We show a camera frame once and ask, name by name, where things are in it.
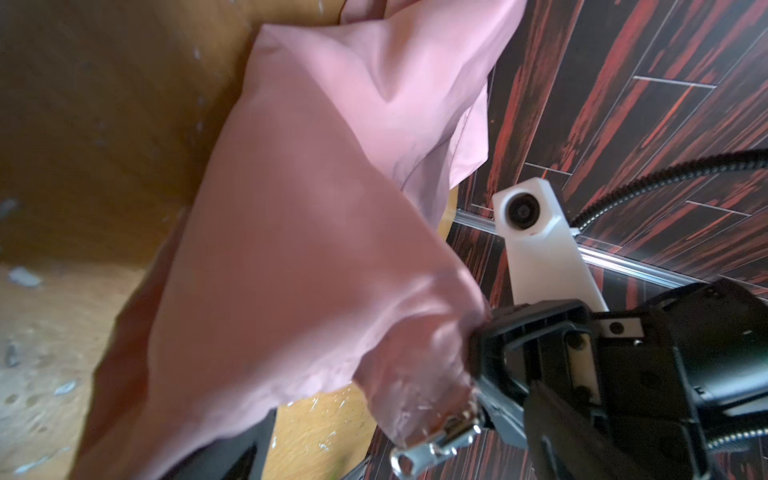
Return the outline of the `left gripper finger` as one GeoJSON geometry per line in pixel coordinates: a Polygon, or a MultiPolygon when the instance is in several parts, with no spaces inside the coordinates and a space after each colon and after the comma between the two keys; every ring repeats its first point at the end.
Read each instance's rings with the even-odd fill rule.
{"type": "Polygon", "coordinates": [[[177,464],[163,479],[254,479],[262,478],[277,409],[242,434],[217,440],[177,464]]]}

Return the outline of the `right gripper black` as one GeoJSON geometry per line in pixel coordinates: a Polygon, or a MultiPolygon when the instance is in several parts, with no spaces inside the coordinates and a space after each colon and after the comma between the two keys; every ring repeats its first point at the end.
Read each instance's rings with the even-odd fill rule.
{"type": "Polygon", "coordinates": [[[719,280],[604,320],[643,333],[596,343],[584,302],[550,300],[496,309],[470,336],[486,427],[528,445],[539,479],[716,479],[714,453],[766,435],[764,301],[719,280]]]}

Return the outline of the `pink zip jacket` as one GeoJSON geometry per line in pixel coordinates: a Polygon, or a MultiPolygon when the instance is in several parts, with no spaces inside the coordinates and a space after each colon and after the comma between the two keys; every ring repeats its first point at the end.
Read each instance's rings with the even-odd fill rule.
{"type": "Polygon", "coordinates": [[[259,29],[194,205],[116,318],[72,478],[193,472],[352,383],[401,447],[468,408],[489,308],[437,228],[525,9],[350,1],[337,26],[259,29]]]}

